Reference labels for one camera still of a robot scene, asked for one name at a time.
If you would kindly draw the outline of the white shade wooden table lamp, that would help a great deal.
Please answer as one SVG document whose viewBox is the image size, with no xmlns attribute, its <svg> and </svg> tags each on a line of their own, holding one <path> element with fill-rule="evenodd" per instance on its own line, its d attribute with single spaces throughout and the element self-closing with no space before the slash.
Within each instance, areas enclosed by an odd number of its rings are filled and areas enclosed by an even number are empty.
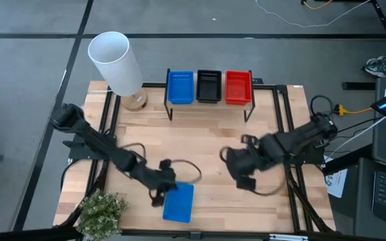
<svg viewBox="0 0 386 241">
<path fill-rule="evenodd" d="M 145 108 L 143 75 L 126 35 L 116 31 L 99 34 L 89 43 L 88 56 L 127 110 Z"/>
</svg>

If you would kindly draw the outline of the white label strip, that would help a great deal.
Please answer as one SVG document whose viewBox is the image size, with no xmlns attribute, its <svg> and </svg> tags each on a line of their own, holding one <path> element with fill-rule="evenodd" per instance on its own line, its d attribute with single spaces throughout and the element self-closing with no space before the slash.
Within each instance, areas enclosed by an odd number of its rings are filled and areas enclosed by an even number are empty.
<svg viewBox="0 0 386 241">
<path fill-rule="evenodd" d="M 291 234 L 270 234 L 268 241 L 309 241 L 307 236 Z"/>
</svg>

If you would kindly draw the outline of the black metal table frame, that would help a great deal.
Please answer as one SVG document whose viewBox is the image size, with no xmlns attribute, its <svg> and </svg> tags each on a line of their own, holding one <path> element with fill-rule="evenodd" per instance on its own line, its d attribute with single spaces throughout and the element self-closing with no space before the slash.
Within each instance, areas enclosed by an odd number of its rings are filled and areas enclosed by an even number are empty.
<svg viewBox="0 0 386 241">
<path fill-rule="evenodd" d="M 175 110 L 170 120 L 163 105 L 164 89 L 148 88 L 147 95 L 143 110 L 119 111 L 118 144 L 132 144 L 145 153 L 151 168 L 158 167 L 162 159 L 172 159 L 178 180 L 199 177 L 200 181 L 194 186 L 190 223 L 171 222 L 162 218 L 161 208 L 151 205 L 142 184 L 110 165 L 105 190 L 129 203 L 121 217 L 124 234 L 190 236 L 200 231 L 204 238 L 263 238 L 267 233 L 294 231 L 288 191 L 269 194 L 283 179 L 282 167 L 256 174 L 259 195 L 255 195 L 236 188 L 219 157 L 221 147 L 239 148 L 243 134 L 261 136 L 287 128 L 286 121 L 277 121 L 272 91 L 255 91 L 256 107 L 248 122 L 243 111 L 237 110 Z"/>
</svg>

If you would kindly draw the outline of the large blue plastic basket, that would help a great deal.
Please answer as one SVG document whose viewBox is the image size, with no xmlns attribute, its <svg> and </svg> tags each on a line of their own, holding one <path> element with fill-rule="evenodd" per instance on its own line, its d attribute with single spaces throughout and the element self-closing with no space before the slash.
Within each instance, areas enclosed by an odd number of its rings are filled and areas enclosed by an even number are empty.
<svg viewBox="0 0 386 241">
<path fill-rule="evenodd" d="M 190 223 L 193 199 L 194 186 L 177 182 L 177 188 L 169 190 L 166 194 L 162 218 L 167 221 Z"/>
</svg>

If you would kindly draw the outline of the small green potted plant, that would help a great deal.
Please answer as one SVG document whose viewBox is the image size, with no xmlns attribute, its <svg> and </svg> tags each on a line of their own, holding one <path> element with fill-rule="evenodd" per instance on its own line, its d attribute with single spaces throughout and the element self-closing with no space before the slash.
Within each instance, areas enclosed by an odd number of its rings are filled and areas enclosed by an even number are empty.
<svg viewBox="0 0 386 241">
<path fill-rule="evenodd" d="M 116 193 L 97 189 L 79 205 L 80 215 L 76 230 L 90 241 L 103 241 L 119 232 L 121 216 L 129 203 Z"/>
</svg>

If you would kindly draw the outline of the red plastic slotted basket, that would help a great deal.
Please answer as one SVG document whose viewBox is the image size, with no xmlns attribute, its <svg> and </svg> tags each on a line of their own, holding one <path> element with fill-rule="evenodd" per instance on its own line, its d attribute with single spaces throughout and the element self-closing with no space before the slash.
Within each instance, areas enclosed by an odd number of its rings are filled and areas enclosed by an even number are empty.
<svg viewBox="0 0 386 241">
<path fill-rule="evenodd" d="M 225 74 L 225 101 L 227 104 L 246 105 L 252 101 L 251 73 L 227 70 Z"/>
</svg>

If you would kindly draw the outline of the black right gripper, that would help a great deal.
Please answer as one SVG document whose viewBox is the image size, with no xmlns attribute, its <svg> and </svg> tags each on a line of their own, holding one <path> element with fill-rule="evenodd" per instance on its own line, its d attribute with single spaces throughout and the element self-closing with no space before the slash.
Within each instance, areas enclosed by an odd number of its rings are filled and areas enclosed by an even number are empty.
<svg viewBox="0 0 386 241">
<path fill-rule="evenodd" d="M 228 148 L 226 166 L 231 177 L 238 177 L 236 179 L 238 189 L 255 190 L 256 179 L 244 175 L 252 175 L 256 169 L 263 170 L 263 159 L 256 148 Z"/>
</svg>

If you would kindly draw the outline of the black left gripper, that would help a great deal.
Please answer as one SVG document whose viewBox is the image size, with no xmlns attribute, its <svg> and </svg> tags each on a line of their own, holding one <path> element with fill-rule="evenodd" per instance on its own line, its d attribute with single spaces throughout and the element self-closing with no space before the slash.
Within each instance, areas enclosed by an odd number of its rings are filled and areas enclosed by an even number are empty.
<svg viewBox="0 0 386 241">
<path fill-rule="evenodd" d="M 148 190 L 159 189 L 155 195 L 150 194 L 153 207 L 163 206 L 166 196 L 165 191 L 177 188 L 175 178 L 176 174 L 171 167 L 160 170 L 141 167 L 138 172 L 138 181 L 144 184 Z"/>
</svg>

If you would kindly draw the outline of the black floor bar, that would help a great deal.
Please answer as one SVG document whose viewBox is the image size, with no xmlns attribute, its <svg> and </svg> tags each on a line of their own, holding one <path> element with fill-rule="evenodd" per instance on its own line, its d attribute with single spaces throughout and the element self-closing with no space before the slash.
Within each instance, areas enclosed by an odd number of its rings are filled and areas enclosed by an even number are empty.
<svg viewBox="0 0 386 241">
<path fill-rule="evenodd" d="M 374 82 L 343 82 L 343 90 L 375 90 Z"/>
</svg>

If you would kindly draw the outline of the person's shoe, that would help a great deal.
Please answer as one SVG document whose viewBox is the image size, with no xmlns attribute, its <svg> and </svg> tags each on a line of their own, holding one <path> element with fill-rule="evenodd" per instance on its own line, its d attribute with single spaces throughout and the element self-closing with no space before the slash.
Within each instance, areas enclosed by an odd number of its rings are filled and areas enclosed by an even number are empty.
<svg viewBox="0 0 386 241">
<path fill-rule="evenodd" d="M 386 78 L 386 56 L 371 58 L 363 66 L 363 70 L 373 76 Z"/>
</svg>

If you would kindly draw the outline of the wooden shelf black metal frame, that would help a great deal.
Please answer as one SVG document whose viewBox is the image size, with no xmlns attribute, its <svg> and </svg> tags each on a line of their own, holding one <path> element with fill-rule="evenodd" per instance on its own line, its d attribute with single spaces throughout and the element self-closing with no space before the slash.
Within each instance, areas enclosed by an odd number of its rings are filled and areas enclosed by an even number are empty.
<svg viewBox="0 0 386 241">
<path fill-rule="evenodd" d="M 197 72 L 193 71 L 171 71 L 166 74 L 163 105 L 170 120 L 173 112 L 190 110 L 237 110 L 243 111 L 243 119 L 248 122 L 255 110 L 255 95 L 253 91 L 252 72 L 252 101 L 246 105 L 227 104 L 225 101 L 225 74 L 222 72 L 221 101 L 216 104 L 198 102 L 196 99 Z"/>
</svg>

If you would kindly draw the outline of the white printed paper sheet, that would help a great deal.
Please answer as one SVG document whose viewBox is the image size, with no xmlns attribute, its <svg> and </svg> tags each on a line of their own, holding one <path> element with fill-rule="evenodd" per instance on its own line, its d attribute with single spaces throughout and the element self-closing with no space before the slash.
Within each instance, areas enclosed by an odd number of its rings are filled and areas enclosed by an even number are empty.
<svg viewBox="0 0 386 241">
<path fill-rule="evenodd" d="M 327 175 L 325 177 L 326 189 L 328 194 L 337 198 L 342 197 L 347 173 L 348 171 L 344 169 L 342 171 Z"/>
</svg>

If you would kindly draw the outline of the black plastic slotted basket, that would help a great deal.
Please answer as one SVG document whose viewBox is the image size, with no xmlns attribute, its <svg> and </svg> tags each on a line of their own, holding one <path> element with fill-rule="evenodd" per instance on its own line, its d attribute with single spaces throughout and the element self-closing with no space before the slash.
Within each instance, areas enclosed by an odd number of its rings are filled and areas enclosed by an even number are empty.
<svg viewBox="0 0 386 241">
<path fill-rule="evenodd" d="M 221 101 L 222 72 L 218 70 L 198 70 L 196 99 L 198 102 L 216 104 Z"/>
</svg>

